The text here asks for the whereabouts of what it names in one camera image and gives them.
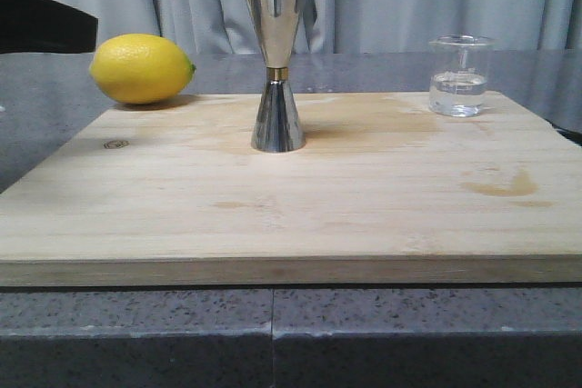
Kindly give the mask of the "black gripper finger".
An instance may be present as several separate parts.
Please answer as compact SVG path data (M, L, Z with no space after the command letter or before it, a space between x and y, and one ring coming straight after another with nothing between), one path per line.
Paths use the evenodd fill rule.
M1 0L1 52L80 54L95 50L98 19L54 0Z

